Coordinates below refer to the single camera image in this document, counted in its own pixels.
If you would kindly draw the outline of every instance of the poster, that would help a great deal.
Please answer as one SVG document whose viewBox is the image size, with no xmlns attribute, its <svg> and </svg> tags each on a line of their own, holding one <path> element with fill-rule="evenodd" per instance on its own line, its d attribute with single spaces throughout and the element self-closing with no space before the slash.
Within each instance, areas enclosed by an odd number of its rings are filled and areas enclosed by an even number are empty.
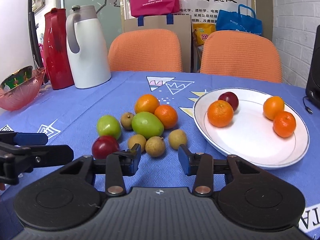
<svg viewBox="0 0 320 240">
<path fill-rule="evenodd" d="M 217 22 L 219 10 L 238 11 L 239 4 L 244 4 L 255 10 L 254 0 L 180 0 L 178 15 L 191 15 L 193 23 Z M 133 18 L 130 13 L 130 0 L 121 0 L 123 20 Z M 251 11 L 241 8 L 241 13 L 251 15 Z"/>
</svg>

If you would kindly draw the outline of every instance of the black speaker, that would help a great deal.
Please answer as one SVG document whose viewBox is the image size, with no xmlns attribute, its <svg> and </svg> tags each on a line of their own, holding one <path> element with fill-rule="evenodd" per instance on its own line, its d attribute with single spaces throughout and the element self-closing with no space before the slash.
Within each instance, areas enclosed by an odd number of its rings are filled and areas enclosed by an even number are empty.
<svg viewBox="0 0 320 240">
<path fill-rule="evenodd" d="M 320 108 L 320 25 L 316 32 L 316 41 L 306 87 L 306 96 L 316 107 Z"/>
</svg>

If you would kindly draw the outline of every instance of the white wall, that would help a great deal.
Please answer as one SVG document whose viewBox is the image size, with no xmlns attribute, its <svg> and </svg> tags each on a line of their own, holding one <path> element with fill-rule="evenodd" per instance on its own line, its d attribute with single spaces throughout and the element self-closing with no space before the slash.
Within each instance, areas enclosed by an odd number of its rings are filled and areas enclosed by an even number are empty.
<svg viewBox="0 0 320 240">
<path fill-rule="evenodd" d="M 45 29 L 44 15 L 47 12 L 50 12 L 51 9 L 54 7 L 55 7 L 54 0 L 45 0 L 45 6 L 42 7 L 39 11 L 37 11 L 35 14 L 35 23 L 36 25 L 39 24 L 39 27 L 36 30 L 39 43 L 43 44 L 43 40 L 41 39 L 41 37 L 43 37 L 44 29 Z"/>
<path fill-rule="evenodd" d="M 0 83 L 25 66 L 34 66 L 28 25 L 28 0 L 0 0 Z"/>
<path fill-rule="evenodd" d="M 305 87 L 320 25 L 320 0 L 273 0 L 273 6 L 273 43 L 281 57 L 283 82 Z"/>
</svg>

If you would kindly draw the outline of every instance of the black device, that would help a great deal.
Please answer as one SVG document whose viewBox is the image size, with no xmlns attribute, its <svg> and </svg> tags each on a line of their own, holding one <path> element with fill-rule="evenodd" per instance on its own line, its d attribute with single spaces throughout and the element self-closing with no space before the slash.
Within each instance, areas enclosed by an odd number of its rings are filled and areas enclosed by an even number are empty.
<svg viewBox="0 0 320 240">
<path fill-rule="evenodd" d="M 320 109 L 320 25 L 318 26 L 316 32 L 315 47 L 313 50 L 309 77 L 306 86 L 306 96 L 312 102 L 312 104 Z"/>
<path fill-rule="evenodd" d="M 72 161 L 68 146 L 13 146 L 21 135 L 0 133 L 0 182 L 16 184 L 20 172 L 67 164 L 16 195 L 14 209 L 24 230 L 14 240 L 310 239 L 297 228 L 305 208 L 302 193 L 236 155 L 216 160 L 180 145 L 177 169 L 196 176 L 192 191 L 126 192 L 123 176 L 137 172 L 139 144 L 104 160 L 84 155 Z M 96 174 L 106 176 L 104 192 L 93 186 Z M 214 174 L 225 176 L 220 191 L 213 188 Z"/>
</svg>

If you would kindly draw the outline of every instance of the tangerine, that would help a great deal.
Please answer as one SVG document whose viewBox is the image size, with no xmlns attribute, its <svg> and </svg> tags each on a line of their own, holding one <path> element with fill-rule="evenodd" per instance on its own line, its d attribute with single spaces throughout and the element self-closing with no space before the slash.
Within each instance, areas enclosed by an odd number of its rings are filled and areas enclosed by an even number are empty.
<svg viewBox="0 0 320 240">
<path fill-rule="evenodd" d="M 284 101 L 281 97 L 275 96 L 268 98 L 263 104 L 264 116 L 272 121 L 276 114 L 282 111 L 284 111 Z"/>
<path fill-rule="evenodd" d="M 288 138 L 296 129 L 297 123 L 293 114 L 282 111 L 273 120 L 273 130 L 282 138 Z"/>
<path fill-rule="evenodd" d="M 154 114 L 159 105 L 159 100 L 155 96 L 146 94 L 139 97 L 134 106 L 134 111 L 136 114 L 140 112 L 150 112 Z"/>
<path fill-rule="evenodd" d="M 227 101 L 217 100 L 209 106 L 207 116 L 213 126 L 225 127 L 233 118 L 233 108 Z"/>
<path fill-rule="evenodd" d="M 173 128 L 178 122 L 177 111 L 169 105 L 158 106 L 155 116 L 161 121 L 165 129 Z"/>
</svg>

